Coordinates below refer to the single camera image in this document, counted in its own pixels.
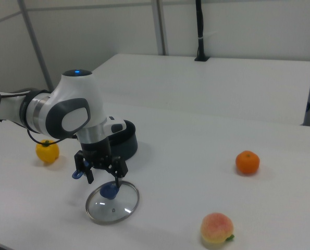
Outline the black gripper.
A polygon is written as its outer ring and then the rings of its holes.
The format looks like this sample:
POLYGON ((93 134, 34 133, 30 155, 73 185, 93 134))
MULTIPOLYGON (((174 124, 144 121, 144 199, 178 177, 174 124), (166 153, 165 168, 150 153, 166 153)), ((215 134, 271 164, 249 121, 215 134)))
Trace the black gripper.
POLYGON ((96 143, 81 143, 82 151, 74 155, 76 170, 74 179, 86 176, 88 184, 94 181, 92 168, 106 170, 115 177, 115 185, 121 186, 122 179, 128 173, 126 161, 120 156, 112 156, 109 139, 96 143))

